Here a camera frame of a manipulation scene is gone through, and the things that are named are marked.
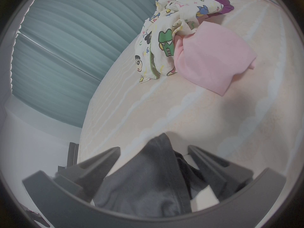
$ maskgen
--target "bed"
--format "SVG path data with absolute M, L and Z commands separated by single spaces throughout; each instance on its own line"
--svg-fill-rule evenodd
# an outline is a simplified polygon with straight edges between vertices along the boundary
M 121 156 L 109 174 L 134 157 L 151 138 L 166 133 L 187 156 L 196 145 L 250 168 L 287 176 L 269 212 L 282 203 L 303 165 L 303 45 L 283 10 L 269 0 L 230 0 L 235 7 L 207 21 L 242 36 L 257 53 L 256 68 L 236 75 L 221 97 L 173 74 L 140 84 L 134 41 L 93 95 L 83 124 L 78 163 L 111 147 Z

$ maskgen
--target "curtain fold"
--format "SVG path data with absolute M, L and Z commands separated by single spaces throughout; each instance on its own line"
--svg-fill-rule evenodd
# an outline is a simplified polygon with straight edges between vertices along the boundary
M 82 127 L 100 81 L 154 11 L 154 0 L 35 0 L 14 46 L 13 94 Z

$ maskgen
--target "black cloth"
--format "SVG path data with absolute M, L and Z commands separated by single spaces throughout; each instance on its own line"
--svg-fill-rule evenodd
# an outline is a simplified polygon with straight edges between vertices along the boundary
M 190 200 L 206 186 L 200 172 L 173 151 L 163 133 L 106 177 L 93 201 L 124 214 L 172 217 L 192 212 Z

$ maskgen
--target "purple cloth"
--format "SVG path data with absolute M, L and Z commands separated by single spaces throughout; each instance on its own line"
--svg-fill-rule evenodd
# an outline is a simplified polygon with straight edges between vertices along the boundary
M 234 10 L 234 6 L 232 6 L 230 4 L 229 0 L 215 0 L 215 1 L 220 2 L 222 5 L 224 5 L 224 7 L 220 12 L 208 14 L 209 17 L 214 16 L 214 15 L 229 13 L 231 10 Z

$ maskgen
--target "pink cloth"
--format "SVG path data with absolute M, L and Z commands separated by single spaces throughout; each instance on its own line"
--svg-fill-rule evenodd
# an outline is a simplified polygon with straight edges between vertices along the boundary
M 233 31 L 203 21 L 195 34 L 174 37 L 174 65 L 184 78 L 223 96 L 232 77 L 254 68 L 256 53 Z

